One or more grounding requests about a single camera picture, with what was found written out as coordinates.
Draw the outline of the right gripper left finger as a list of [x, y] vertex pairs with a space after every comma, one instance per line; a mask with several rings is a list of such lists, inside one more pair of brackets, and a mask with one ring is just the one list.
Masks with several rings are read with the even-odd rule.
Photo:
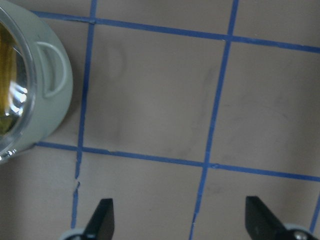
[[67, 230], [60, 240], [111, 240], [115, 232], [114, 202], [101, 199], [85, 228]]

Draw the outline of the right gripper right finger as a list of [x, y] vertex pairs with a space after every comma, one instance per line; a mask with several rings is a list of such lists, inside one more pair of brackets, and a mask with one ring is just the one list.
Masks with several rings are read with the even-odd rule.
[[316, 240], [306, 228], [282, 223], [258, 196], [245, 198], [245, 229], [252, 240]]

